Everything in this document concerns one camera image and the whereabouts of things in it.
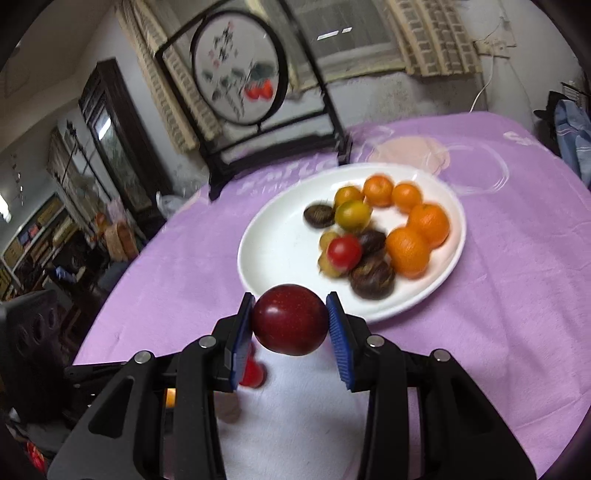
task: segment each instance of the glass cabinet door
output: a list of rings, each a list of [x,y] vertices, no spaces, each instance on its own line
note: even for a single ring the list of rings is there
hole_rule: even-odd
[[[95,133],[103,147],[110,170],[136,212],[152,207],[152,201],[134,171],[115,126],[103,107],[94,124]]]

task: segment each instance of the plastic bag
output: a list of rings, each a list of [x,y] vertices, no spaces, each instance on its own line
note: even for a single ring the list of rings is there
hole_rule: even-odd
[[[160,192],[156,192],[156,205],[158,205],[158,210],[160,210],[162,216],[167,220],[171,219],[187,200],[177,195],[162,195]]]

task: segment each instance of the chestnut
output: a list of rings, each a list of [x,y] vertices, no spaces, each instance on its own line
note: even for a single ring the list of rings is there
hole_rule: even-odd
[[[386,246],[386,234],[372,228],[368,228],[357,235],[357,240],[361,244],[364,257],[381,252]]]
[[[335,210],[325,203],[313,203],[304,210],[304,220],[312,228],[328,228],[335,224]]]
[[[349,273],[351,288],[366,300],[386,298],[394,291],[394,280],[394,270],[377,255],[363,258]]]

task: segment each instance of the power outlet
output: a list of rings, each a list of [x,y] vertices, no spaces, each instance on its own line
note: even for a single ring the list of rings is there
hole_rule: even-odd
[[[507,43],[504,40],[478,40],[474,42],[474,45],[476,46],[476,52],[480,56],[511,58]]]

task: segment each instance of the chair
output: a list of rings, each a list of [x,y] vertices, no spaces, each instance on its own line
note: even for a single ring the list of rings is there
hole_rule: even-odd
[[[0,304],[0,377],[9,405],[24,423],[61,417],[67,388],[56,310],[52,290]]]

